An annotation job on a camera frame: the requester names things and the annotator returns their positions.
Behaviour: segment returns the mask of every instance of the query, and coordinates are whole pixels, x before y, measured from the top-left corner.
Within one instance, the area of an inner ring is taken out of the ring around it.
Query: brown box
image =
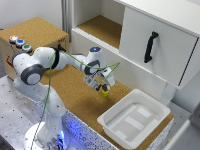
[[[40,17],[35,17],[25,22],[0,31],[0,52],[6,74],[14,80],[16,73],[12,66],[12,56],[21,51],[9,43],[9,38],[17,35],[32,46],[33,51],[38,47],[55,47],[59,44],[69,52],[69,35]]]

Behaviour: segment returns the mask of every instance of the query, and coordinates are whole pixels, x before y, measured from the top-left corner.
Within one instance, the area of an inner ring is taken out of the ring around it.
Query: green cable
[[[67,53],[67,52],[64,52],[64,51],[61,51],[63,53],[66,53],[67,55],[71,56],[72,58],[74,58],[76,61],[80,62],[82,65],[85,65],[86,67],[89,67],[89,68],[93,68],[93,69],[105,69],[105,68],[108,68],[108,67],[112,67],[112,66],[115,66],[111,72],[104,78],[104,80],[102,81],[101,85],[105,83],[105,80],[111,75],[111,73],[120,65],[120,62],[118,63],[115,63],[113,65],[109,65],[109,66],[106,66],[106,67],[101,67],[101,68],[96,68],[96,67],[92,67],[92,66],[88,66],[86,64],[84,64],[83,62],[81,62],[80,60],[78,60],[76,57],[72,56],[71,54]],[[33,142],[34,142],[34,139],[35,139],[35,136],[38,132],[38,129],[40,127],[40,124],[42,122],[42,119],[44,117],[44,113],[45,113],[45,110],[46,110],[46,105],[47,105],[47,102],[48,102],[48,99],[49,99],[49,92],[50,92],[50,87],[51,87],[51,70],[52,70],[52,62],[53,62],[53,58],[54,58],[54,55],[55,55],[56,52],[53,53],[52,57],[51,57],[51,65],[50,65],[50,73],[49,73],[49,87],[48,87],[48,92],[47,92],[47,96],[46,96],[46,100],[45,100],[45,106],[44,106],[44,109],[43,109],[43,112],[42,112],[42,117],[40,119],[40,122],[39,122],[39,125],[36,129],[36,132],[35,132],[35,135],[33,137],[33,141],[32,141],[32,145],[31,145],[31,150],[32,150],[32,147],[33,147]]]

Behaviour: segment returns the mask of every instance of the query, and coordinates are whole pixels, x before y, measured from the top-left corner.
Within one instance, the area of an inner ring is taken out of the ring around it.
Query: cabinet door
[[[152,60],[144,63],[152,32]],[[197,37],[130,8],[126,8],[119,53],[160,77],[179,85]]]

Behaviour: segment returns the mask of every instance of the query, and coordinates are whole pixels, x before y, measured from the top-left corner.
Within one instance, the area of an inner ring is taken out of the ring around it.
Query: black handle
[[[148,63],[149,61],[152,60],[152,57],[150,56],[151,54],[151,49],[153,46],[153,40],[159,36],[158,33],[152,32],[152,36],[149,38],[148,44],[147,44],[147,49],[146,49],[146,54],[144,56],[144,63]]]

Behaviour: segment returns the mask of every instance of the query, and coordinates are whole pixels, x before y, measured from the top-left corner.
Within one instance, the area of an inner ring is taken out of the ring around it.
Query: white tray
[[[140,90],[133,90],[97,121],[126,149],[137,148],[169,115],[170,109]]]

